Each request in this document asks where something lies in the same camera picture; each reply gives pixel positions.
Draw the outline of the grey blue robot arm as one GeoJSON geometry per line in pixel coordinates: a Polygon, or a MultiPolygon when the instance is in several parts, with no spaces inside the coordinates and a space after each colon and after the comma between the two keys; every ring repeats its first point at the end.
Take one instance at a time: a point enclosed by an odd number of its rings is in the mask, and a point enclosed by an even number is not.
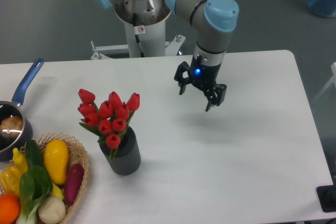
{"type": "Polygon", "coordinates": [[[232,33],[239,6],[234,0],[94,0],[113,8],[124,23],[132,58],[163,56],[165,21],[174,14],[198,31],[193,58],[181,63],[174,76],[180,91],[188,84],[203,91],[208,108],[219,106],[227,86],[216,81],[232,33]]]}

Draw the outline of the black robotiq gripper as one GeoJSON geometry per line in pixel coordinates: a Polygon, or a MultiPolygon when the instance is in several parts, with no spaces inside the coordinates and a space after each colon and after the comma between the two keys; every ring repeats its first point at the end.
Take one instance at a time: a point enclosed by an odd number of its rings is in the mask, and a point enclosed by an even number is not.
{"type": "Polygon", "coordinates": [[[206,112],[214,106],[220,106],[227,90],[227,85],[216,82],[221,65],[221,63],[215,66],[205,65],[201,62],[200,56],[193,57],[190,66],[186,61],[183,61],[178,65],[174,76],[174,80],[178,82],[180,87],[179,95],[185,92],[188,84],[192,84],[205,93],[208,100],[206,112]]]}

